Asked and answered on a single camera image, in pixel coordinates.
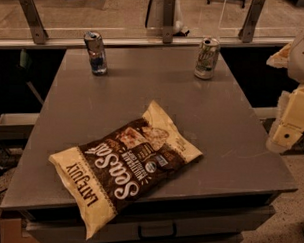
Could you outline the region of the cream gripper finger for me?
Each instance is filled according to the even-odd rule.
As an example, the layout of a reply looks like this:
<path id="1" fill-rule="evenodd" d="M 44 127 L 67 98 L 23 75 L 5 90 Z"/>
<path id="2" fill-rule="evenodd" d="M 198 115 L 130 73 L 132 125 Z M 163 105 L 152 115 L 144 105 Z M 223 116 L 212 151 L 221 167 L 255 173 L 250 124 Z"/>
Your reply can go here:
<path id="1" fill-rule="evenodd" d="M 304 85 L 300 85 L 292 92 L 281 93 L 266 147 L 271 152 L 283 153 L 293 147 L 303 134 Z"/>
<path id="2" fill-rule="evenodd" d="M 268 58 L 266 64 L 273 68 L 286 68 L 288 64 L 288 56 L 291 51 L 292 43 L 286 44 L 280 51 L 276 52 Z"/>

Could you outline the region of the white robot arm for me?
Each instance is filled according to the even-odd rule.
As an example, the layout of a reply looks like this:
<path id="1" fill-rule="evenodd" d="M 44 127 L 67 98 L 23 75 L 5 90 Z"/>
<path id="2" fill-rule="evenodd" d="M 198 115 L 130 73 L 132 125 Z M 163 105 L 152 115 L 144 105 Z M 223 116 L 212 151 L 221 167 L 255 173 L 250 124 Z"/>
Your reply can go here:
<path id="1" fill-rule="evenodd" d="M 270 56 L 266 63 L 273 68 L 286 68 L 288 77 L 299 83 L 292 92 L 281 93 L 276 119 L 266 141 L 269 151 L 283 153 L 304 134 L 304 28 L 292 42 Z"/>

